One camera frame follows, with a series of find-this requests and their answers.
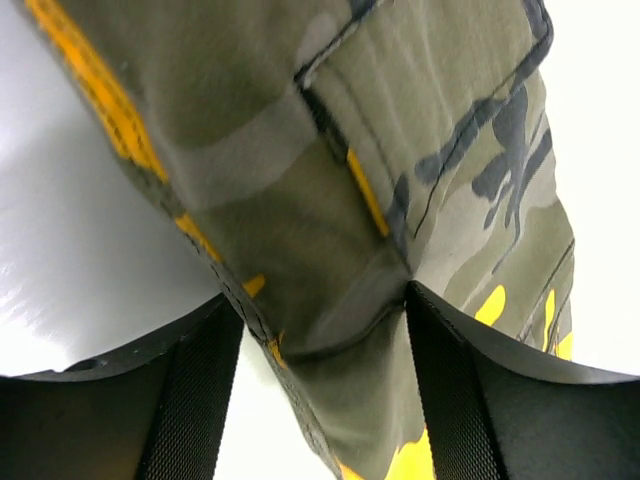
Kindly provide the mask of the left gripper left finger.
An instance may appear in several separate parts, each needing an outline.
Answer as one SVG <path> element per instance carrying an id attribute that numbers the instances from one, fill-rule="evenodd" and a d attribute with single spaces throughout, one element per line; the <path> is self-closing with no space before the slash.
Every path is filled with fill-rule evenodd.
<path id="1" fill-rule="evenodd" d="M 216 297 L 56 373 L 1 380 L 5 479 L 210 479 L 243 324 Z"/>

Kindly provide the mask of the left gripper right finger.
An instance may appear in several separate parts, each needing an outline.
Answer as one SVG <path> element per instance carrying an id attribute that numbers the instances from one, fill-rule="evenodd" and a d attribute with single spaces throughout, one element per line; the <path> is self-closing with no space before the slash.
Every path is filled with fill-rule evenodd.
<path id="1" fill-rule="evenodd" d="M 416 281 L 405 299 L 437 478 L 638 478 L 638 377 L 522 344 Z"/>

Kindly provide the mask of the camouflage trousers yellow green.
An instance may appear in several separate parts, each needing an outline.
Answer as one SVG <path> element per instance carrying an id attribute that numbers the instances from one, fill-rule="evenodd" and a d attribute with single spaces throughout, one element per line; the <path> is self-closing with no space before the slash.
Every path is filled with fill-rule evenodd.
<path id="1" fill-rule="evenodd" d="M 28 1 L 341 479 L 435 475 L 403 293 L 571 355 L 540 1 Z"/>

